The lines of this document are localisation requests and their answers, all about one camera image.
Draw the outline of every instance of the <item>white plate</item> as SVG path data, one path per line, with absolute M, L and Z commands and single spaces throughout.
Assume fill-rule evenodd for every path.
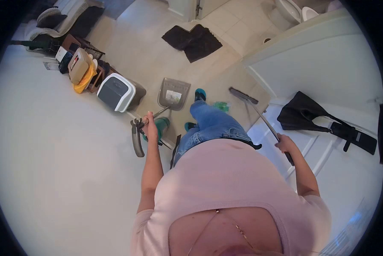
M 98 69 L 98 60 L 93 59 L 93 64 L 95 64 L 95 70 L 97 70 Z

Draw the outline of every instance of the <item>broom handle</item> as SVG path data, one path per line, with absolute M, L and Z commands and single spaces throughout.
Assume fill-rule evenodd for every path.
M 260 111 L 258 111 L 258 109 L 254 106 L 254 104 L 250 101 L 250 100 L 246 100 L 249 104 L 251 104 L 251 106 L 257 111 L 257 113 L 260 115 L 261 119 L 264 121 L 264 123 L 266 123 L 266 125 L 268 126 L 268 128 L 270 129 L 270 131 L 272 132 L 272 134 L 275 136 L 275 138 L 277 139 L 278 142 L 280 142 L 280 139 L 278 138 L 278 135 L 277 135 L 277 132 L 274 130 L 274 128 L 270 125 L 270 123 L 268 122 L 268 120 L 263 116 L 263 114 L 261 114 Z M 291 166 L 294 166 L 294 160 L 292 158 L 292 156 L 290 155 L 290 153 L 288 152 L 285 152 L 285 156 L 287 157 L 287 160 L 290 162 Z
M 163 113 L 166 109 L 168 109 L 170 106 L 167 106 L 165 107 L 164 109 L 160 110 L 159 112 L 157 112 L 156 114 L 153 115 L 153 119 L 155 119 L 156 117 L 158 117 L 161 113 Z M 147 125 L 149 123 L 149 120 L 146 119 L 146 120 L 143 120 L 143 126 Z

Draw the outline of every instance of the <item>dustpan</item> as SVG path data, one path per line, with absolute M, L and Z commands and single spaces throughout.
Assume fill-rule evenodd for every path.
M 189 83 L 165 77 L 157 96 L 157 102 L 163 109 L 153 115 L 153 119 L 168 109 L 175 111 L 182 110 L 186 103 L 190 87 L 191 84 Z M 142 128 L 147 125 L 148 122 L 148 119 L 142 120 L 142 118 L 139 120 L 135 118 L 130 121 L 132 125 L 133 148 L 138 157 L 145 156 L 140 142 L 140 134 L 144 135 Z

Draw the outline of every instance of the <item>door hinge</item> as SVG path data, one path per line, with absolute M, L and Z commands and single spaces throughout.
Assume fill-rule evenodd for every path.
M 195 8 L 195 17 L 198 18 L 198 14 L 200 12 L 200 10 L 203 10 L 202 7 L 200 7 L 200 0 L 197 1 L 197 6 Z

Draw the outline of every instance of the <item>pink sweater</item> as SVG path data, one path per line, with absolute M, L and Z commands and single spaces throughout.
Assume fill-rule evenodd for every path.
M 136 215 L 130 255 L 168 256 L 170 225 L 211 209 L 266 209 L 284 255 L 319 252 L 331 229 L 330 212 L 320 197 L 298 196 L 265 156 L 230 139 L 206 141 L 187 151 L 158 183 L 154 203 L 154 210 Z

